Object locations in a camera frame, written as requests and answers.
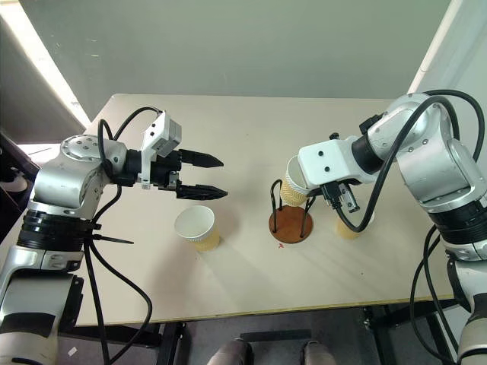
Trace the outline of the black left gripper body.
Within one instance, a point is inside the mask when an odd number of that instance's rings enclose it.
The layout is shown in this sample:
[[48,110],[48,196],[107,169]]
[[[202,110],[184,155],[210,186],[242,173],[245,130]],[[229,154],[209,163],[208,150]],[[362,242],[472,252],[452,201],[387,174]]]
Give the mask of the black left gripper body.
[[166,157],[156,156],[151,163],[151,184],[158,190],[174,192],[177,198],[182,198],[179,172],[182,168],[180,151],[172,151]]

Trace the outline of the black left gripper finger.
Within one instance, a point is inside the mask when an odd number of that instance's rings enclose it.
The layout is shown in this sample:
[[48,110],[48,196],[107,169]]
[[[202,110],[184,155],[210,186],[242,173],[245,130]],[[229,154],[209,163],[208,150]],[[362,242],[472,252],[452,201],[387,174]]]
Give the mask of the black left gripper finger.
[[179,149],[179,155],[183,163],[188,163],[195,167],[213,168],[224,166],[224,163],[217,157],[206,153]]
[[194,200],[194,201],[208,201],[224,198],[228,193],[224,190],[214,186],[194,185],[186,186],[180,185],[176,189],[176,197],[179,199]]

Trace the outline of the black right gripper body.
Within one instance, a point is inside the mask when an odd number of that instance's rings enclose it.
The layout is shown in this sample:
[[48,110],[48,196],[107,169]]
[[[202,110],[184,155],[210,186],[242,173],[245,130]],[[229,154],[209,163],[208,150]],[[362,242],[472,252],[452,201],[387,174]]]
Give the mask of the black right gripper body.
[[320,186],[320,190],[327,203],[334,209],[343,205],[350,213],[360,210],[349,185],[345,182],[327,182]]

